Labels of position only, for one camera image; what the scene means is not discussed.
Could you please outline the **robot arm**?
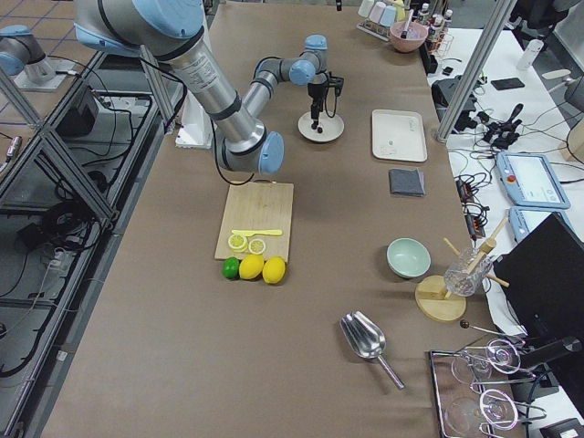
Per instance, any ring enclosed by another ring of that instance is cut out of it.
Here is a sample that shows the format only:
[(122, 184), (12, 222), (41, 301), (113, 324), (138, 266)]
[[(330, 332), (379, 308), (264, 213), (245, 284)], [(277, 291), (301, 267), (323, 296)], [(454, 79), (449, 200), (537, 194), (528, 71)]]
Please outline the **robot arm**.
[(146, 47), (172, 68), (193, 93), (223, 138), (214, 145), (218, 166), (235, 172), (272, 174), (285, 155), (282, 136), (258, 118), (275, 87), (290, 81), (305, 86), (313, 99), (311, 119), (318, 127), (329, 89), (342, 91), (344, 79), (327, 66), (327, 39), (311, 35), (298, 57), (265, 58), (255, 69), (250, 89), (240, 96), (203, 40), (205, 16), (200, 1), (79, 1), (78, 41), (94, 50), (138, 57)]

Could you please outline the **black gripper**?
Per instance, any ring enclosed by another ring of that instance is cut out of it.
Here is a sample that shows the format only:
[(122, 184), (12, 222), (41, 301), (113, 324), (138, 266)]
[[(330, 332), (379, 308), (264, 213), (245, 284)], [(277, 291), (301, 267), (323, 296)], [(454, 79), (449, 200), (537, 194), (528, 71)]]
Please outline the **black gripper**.
[(319, 73), (308, 83), (308, 95), (312, 98), (310, 107), (312, 129), (319, 128), (321, 106), (325, 103), (329, 89), (334, 89), (335, 98), (337, 99), (341, 95), (343, 86), (344, 78), (335, 76), (330, 72)]

